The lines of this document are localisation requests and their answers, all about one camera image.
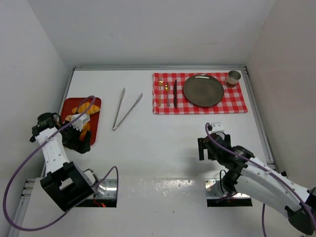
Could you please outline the silver metal tongs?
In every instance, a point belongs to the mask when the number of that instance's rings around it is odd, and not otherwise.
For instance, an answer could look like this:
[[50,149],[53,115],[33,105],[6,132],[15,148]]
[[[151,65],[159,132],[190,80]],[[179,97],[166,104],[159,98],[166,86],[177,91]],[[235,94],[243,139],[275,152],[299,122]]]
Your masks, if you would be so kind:
[[140,101],[143,98],[143,93],[140,93],[136,101],[132,105],[130,105],[130,107],[127,109],[123,105],[126,100],[125,94],[126,94],[126,90],[125,88],[123,88],[120,94],[120,99],[119,99],[114,123],[112,126],[112,131],[116,131],[121,126],[121,124],[126,120],[126,118],[130,115],[130,113],[134,110],[134,108],[140,103]]

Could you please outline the round sugar-topped bread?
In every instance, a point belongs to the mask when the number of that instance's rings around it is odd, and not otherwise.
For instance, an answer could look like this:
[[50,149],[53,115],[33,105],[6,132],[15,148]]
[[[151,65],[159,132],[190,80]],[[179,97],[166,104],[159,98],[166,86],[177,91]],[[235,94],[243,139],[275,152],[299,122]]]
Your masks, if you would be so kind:
[[[68,116],[66,116],[65,121],[71,122],[72,119],[74,119],[74,118],[75,118],[74,115],[68,115]],[[90,124],[87,122],[87,123],[85,123],[85,124],[83,125],[83,129],[82,129],[81,134],[80,134],[80,137],[79,137],[79,139],[80,139],[81,141],[84,140],[84,137],[85,137],[87,131],[89,131],[89,130],[90,130]]]

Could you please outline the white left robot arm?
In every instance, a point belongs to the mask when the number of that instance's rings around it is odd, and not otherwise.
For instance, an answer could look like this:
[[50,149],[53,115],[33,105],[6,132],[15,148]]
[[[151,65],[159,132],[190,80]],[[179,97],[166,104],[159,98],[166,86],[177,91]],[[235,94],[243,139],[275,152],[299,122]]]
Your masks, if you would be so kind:
[[64,212],[97,192],[97,176],[91,169],[81,170],[65,152],[66,148],[80,154],[90,151],[91,131],[80,138],[89,121],[88,114],[72,115],[62,123],[57,113],[44,113],[32,128],[30,141],[41,145],[46,166],[41,187]]

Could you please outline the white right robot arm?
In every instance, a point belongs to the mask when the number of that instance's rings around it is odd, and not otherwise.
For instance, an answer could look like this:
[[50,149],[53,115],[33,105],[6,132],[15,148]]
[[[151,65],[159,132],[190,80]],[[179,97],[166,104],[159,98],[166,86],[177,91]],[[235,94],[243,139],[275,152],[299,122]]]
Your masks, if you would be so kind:
[[199,138],[199,160],[217,161],[226,171],[212,186],[210,199],[215,206],[227,203],[237,194],[250,196],[273,208],[298,231],[316,231],[316,190],[302,187],[268,168],[242,146],[231,146],[230,135],[222,132]]

